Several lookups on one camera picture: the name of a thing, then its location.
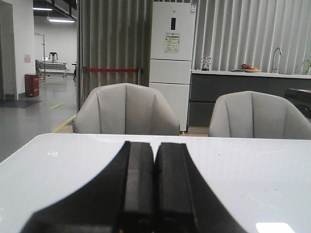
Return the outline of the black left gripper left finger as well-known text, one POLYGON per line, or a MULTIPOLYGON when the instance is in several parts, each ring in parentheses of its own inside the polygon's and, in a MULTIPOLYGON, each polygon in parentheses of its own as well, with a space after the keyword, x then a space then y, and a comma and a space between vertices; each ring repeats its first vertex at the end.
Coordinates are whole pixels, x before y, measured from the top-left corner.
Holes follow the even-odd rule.
POLYGON ((126 141, 87 184, 32 214, 23 233, 150 233, 153 151, 126 141))

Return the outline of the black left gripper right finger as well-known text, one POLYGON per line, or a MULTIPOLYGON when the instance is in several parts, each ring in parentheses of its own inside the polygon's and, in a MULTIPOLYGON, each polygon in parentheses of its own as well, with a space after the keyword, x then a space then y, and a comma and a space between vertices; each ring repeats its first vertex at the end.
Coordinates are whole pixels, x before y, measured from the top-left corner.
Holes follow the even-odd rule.
POLYGON ((194 164, 186 144, 161 143, 154 167, 157 233, 244 233, 194 164))

